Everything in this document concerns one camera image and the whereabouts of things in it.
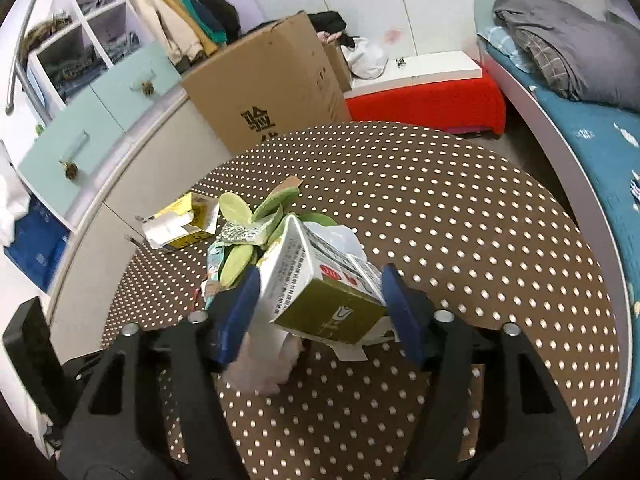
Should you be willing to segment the pink plastic bag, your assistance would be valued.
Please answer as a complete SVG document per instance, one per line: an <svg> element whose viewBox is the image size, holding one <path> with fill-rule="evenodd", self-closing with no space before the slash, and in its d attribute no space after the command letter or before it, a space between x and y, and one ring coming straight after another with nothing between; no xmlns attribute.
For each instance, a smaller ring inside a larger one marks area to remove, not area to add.
<svg viewBox="0 0 640 480"><path fill-rule="evenodd" d="M222 381L235 391L258 396L280 392L303 351L303 339L270 322L257 311L245 334L240 352L222 373Z"/></svg>

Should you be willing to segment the teal snack pouch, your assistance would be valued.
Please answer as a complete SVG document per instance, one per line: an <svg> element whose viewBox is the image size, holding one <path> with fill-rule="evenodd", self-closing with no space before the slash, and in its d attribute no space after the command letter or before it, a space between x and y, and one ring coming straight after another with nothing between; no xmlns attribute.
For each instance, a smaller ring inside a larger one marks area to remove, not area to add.
<svg viewBox="0 0 640 480"><path fill-rule="evenodd" d="M202 293L206 309L210 307L210 305L213 303L214 297L221 290L220 272L222 266L224 265L225 252L226 248L224 248L224 246L217 246L215 244L211 244L207 249L207 278L204 285L202 286Z"/></svg>

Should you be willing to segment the yellow white paper box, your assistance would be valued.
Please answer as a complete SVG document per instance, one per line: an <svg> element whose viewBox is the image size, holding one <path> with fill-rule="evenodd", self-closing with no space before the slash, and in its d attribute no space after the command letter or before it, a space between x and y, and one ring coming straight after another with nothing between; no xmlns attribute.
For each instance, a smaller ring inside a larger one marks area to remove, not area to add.
<svg viewBox="0 0 640 480"><path fill-rule="evenodd" d="M189 192L142 222L148 245L155 250L175 252L215 235L218 200Z"/></svg>

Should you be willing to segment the green white carton box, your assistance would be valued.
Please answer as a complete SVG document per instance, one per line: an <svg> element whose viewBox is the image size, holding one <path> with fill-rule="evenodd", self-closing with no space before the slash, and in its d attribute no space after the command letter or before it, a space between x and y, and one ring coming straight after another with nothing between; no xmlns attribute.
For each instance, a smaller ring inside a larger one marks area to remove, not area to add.
<svg viewBox="0 0 640 480"><path fill-rule="evenodd" d="M364 361L364 346L396 338L382 273L346 226L320 226L291 214L258 269L250 334L262 352L279 350L293 335L326 344L342 361Z"/></svg>

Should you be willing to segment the green fabric leaf toy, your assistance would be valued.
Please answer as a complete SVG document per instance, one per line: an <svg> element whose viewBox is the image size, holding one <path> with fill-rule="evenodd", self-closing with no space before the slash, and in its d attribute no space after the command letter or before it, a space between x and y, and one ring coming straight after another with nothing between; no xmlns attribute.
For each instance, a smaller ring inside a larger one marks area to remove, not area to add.
<svg viewBox="0 0 640 480"><path fill-rule="evenodd" d="M320 212L296 214L291 207L296 202L302 181L290 177L282 181L267 197L252 209L241 196L225 192L219 197L219 212L224 225L209 246L208 277L222 289L230 289L247 266L255 264L280 236L285 219L294 216L320 226L336 226L336 222Z"/></svg>

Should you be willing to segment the green printed wrapper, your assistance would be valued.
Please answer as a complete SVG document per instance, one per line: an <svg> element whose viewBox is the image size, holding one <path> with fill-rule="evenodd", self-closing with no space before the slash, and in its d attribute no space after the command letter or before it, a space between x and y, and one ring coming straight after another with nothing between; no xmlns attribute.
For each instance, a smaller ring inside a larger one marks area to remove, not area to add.
<svg viewBox="0 0 640 480"><path fill-rule="evenodd" d="M227 222L216 237L215 243L220 246L231 245L265 245L277 225L277 219L265 218L249 226Z"/></svg>

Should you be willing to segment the teal drawer cabinet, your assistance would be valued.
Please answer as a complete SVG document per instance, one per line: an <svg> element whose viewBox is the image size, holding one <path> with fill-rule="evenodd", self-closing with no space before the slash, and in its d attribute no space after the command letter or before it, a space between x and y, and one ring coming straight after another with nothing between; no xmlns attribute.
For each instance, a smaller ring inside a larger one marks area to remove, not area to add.
<svg viewBox="0 0 640 480"><path fill-rule="evenodd" d="M56 114L22 160L20 173L64 216L119 139L179 81L159 44L137 50Z"/></svg>

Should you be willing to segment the white lower cabinet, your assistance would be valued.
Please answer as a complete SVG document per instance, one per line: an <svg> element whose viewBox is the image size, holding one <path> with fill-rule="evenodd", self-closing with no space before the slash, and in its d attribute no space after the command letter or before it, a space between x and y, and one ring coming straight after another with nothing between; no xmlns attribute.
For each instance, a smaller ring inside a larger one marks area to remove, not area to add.
<svg viewBox="0 0 640 480"><path fill-rule="evenodd" d="M61 361L100 348L118 283L145 243L143 220L230 157L180 88L126 133L80 194L77 228L50 291L47 317Z"/></svg>

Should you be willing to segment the teal patterned mattress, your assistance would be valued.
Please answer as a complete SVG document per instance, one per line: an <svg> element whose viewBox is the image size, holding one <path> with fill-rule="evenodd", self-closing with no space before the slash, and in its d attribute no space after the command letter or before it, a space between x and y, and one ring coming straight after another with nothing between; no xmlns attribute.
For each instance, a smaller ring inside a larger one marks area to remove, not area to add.
<svg viewBox="0 0 640 480"><path fill-rule="evenodd" d="M639 117L616 107L567 101L513 64L482 32L488 74L544 151L600 263L620 343L620 410L592 416L583 432L598 456L639 402Z"/></svg>

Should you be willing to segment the red storage bench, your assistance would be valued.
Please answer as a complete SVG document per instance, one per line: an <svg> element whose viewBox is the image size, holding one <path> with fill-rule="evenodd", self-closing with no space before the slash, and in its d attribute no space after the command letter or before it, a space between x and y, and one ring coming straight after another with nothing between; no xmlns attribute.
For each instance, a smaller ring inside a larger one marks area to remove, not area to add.
<svg viewBox="0 0 640 480"><path fill-rule="evenodd" d="M462 51L392 58L382 75L354 78L345 99L355 120L455 134L501 134L506 128L506 101L498 84Z"/></svg>

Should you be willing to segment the white cube shelf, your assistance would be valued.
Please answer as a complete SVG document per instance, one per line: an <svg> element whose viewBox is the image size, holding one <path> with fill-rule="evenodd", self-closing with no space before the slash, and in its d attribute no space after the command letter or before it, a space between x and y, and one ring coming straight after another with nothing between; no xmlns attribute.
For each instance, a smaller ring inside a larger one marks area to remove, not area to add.
<svg viewBox="0 0 640 480"><path fill-rule="evenodd" d="M62 115L104 118L129 131L180 75L131 0L53 0L63 25L17 61L17 78L41 125Z"/></svg>

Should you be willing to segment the large cardboard box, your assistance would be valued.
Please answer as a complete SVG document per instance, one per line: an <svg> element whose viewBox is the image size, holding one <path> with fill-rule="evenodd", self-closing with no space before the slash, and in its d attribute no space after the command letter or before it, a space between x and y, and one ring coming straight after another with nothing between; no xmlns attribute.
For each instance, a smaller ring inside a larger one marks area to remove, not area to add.
<svg viewBox="0 0 640 480"><path fill-rule="evenodd" d="M235 41L191 70L182 86L233 155L285 133L352 119L304 12Z"/></svg>

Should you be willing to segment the grey folded duvet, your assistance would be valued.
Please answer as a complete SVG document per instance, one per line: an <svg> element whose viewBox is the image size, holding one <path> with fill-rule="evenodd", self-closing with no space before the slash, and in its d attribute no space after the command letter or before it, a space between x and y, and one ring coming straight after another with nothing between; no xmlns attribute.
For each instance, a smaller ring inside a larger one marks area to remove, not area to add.
<svg viewBox="0 0 640 480"><path fill-rule="evenodd" d="M494 13L564 99L639 109L639 31L562 0L497 0Z"/></svg>

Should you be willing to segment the hanging clothes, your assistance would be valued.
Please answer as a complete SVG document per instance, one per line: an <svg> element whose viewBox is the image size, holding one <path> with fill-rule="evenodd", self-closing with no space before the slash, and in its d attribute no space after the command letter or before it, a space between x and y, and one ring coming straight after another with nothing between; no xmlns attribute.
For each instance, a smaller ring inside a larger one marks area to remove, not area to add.
<svg viewBox="0 0 640 480"><path fill-rule="evenodd" d="M183 72L241 36L238 11L227 0L129 0L170 62Z"/></svg>

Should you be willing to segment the white plastic bag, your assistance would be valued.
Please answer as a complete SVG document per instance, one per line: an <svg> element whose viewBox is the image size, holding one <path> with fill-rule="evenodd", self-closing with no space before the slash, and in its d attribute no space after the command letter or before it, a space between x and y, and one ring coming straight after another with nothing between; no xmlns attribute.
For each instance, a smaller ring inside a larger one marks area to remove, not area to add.
<svg viewBox="0 0 640 480"><path fill-rule="evenodd" d="M384 73L387 53L375 42L356 37L354 46L341 46L345 61L352 74L360 79L375 79Z"/></svg>

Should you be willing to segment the teal bunk bed frame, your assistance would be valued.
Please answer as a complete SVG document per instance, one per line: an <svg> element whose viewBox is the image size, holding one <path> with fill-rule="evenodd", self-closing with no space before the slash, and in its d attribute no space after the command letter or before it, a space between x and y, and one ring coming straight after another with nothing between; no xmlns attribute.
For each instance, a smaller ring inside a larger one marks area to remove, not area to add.
<svg viewBox="0 0 640 480"><path fill-rule="evenodd" d="M577 403L579 432L591 458L614 439L639 404L639 115L631 110L561 99L544 80L521 70L486 36L496 0L474 0L480 52L491 76L526 122L599 263L611 295L620 347L620 407L597 386ZM628 0L564 0L636 32Z"/></svg>

